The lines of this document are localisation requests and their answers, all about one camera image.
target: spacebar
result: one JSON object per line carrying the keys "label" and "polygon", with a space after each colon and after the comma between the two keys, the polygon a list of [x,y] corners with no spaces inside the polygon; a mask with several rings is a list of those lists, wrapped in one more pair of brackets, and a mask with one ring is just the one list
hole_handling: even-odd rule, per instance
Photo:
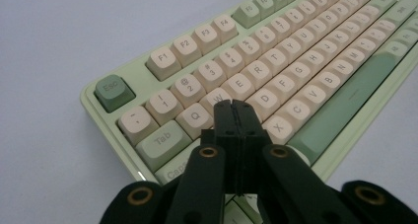
{"label": "spacebar", "polygon": [[288,145],[301,151],[313,164],[398,62],[386,51],[372,55]]}

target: keyboard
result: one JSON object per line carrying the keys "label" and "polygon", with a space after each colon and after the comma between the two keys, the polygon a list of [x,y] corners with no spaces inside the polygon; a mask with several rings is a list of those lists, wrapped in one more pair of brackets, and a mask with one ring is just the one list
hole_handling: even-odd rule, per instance
{"label": "keyboard", "polygon": [[[418,64],[418,0],[245,0],[87,85],[81,102],[136,181],[178,177],[213,105],[252,105],[326,180]],[[256,196],[225,223],[261,223]]]}

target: plain background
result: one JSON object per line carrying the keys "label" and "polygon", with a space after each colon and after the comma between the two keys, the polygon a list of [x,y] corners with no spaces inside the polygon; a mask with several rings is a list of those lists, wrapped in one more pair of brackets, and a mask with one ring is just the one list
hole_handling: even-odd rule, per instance
{"label": "plain background", "polygon": [[[0,222],[98,223],[133,182],[82,88],[243,0],[0,0]],[[418,211],[418,70],[328,183],[385,187]]]}

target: mechanical keyboard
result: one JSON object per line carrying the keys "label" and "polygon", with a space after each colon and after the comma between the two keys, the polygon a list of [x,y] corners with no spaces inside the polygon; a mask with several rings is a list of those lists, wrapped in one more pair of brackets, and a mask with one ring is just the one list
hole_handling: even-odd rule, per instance
{"label": "mechanical keyboard", "polygon": [[[223,100],[326,180],[418,64],[418,0],[246,0],[98,78],[81,102],[135,180],[184,170]],[[225,222],[261,223],[229,196]]]}

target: desk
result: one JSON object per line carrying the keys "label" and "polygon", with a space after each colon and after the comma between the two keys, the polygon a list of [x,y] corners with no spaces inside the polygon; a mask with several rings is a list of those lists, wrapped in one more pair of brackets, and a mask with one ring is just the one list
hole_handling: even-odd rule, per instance
{"label": "desk", "polygon": [[[98,223],[133,181],[82,88],[241,1],[0,0],[1,222]],[[415,69],[329,184],[377,183],[418,211],[417,79]]]}

